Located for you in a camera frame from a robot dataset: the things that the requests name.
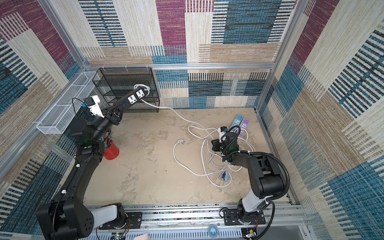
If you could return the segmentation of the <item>teal power strip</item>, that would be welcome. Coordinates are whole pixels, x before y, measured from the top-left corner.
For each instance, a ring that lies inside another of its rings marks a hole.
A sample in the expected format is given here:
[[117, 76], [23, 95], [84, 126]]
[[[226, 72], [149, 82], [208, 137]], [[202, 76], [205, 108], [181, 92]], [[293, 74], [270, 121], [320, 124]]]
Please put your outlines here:
[[231, 124], [231, 127], [233, 127], [233, 126], [240, 126], [240, 124], [241, 124], [241, 122], [242, 122], [243, 119], [244, 119], [244, 116], [242, 116], [242, 115], [237, 115], [237, 116], [235, 117], [235, 119], [233, 120], [233, 123]]

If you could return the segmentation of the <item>black power strip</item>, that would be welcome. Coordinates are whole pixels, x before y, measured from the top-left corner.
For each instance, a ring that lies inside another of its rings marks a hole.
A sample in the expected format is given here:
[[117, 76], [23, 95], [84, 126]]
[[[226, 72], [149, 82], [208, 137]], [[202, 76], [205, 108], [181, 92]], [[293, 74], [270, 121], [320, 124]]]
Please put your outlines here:
[[114, 107], [123, 112], [124, 110], [132, 107], [134, 104], [136, 104], [139, 100], [141, 100], [147, 95], [148, 90], [143, 87], [139, 87], [117, 100], [117, 102], [114, 103]]

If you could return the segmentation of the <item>purple power strip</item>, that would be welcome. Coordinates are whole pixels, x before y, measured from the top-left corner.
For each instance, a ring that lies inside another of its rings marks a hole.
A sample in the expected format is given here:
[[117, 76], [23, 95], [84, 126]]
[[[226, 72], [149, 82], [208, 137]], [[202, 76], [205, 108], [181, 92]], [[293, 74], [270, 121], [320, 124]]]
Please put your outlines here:
[[246, 133], [247, 126], [249, 125], [250, 120], [247, 118], [243, 118], [240, 123], [241, 132], [239, 134], [239, 137], [242, 138], [244, 134]]

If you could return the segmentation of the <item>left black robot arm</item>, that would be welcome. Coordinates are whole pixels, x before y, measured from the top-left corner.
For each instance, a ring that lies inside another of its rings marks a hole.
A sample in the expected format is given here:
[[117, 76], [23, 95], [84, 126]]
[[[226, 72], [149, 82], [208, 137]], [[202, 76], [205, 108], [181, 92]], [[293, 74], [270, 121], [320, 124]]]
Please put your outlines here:
[[72, 136], [79, 146], [69, 176], [61, 190], [36, 215], [46, 240], [77, 240], [88, 237], [101, 225], [121, 228], [128, 217], [121, 203], [114, 203], [91, 211], [84, 205], [84, 196], [91, 177], [105, 155], [102, 136], [122, 120], [123, 106], [104, 108], [102, 117], [93, 122], [75, 118], [70, 124]]

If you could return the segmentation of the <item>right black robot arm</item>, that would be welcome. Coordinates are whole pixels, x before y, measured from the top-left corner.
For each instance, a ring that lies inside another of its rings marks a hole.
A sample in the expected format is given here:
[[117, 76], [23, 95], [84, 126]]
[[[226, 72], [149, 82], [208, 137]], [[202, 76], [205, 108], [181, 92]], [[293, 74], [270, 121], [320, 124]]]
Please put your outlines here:
[[240, 223], [255, 221], [269, 203], [288, 192], [291, 182], [289, 172], [274, 155], [240, 150], [238, 134], [234, 132], [226, 132], [211, 143], [214, 152], [221, 152], [223, 162], [248, 170], [251, 190], [238, 203]]

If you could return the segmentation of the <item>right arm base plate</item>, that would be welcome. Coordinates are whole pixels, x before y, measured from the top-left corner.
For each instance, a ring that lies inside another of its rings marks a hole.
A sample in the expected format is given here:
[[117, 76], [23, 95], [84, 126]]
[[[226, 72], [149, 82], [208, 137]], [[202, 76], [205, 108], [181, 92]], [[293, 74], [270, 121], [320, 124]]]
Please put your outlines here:
[[219, 215], [225, 221], [225, 226], [235, 225], [264, 225], [266, 219], [263, 212], [250, 213], [249, 216], [245, 216], [241, 219], [237, 209], [221, 208]]

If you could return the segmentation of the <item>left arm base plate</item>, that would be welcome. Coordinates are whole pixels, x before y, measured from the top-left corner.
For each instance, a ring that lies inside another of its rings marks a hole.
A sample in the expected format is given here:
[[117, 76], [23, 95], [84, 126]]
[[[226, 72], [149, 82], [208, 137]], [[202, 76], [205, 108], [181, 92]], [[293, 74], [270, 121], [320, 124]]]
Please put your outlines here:
[[140, 229], [142, 224], [142, 212], [126, 212], [128, 216], [126, 221], [122, 224], [112, 224], [108, 222], [100, 227], [99, 230], [127, 230], [127, 229]]

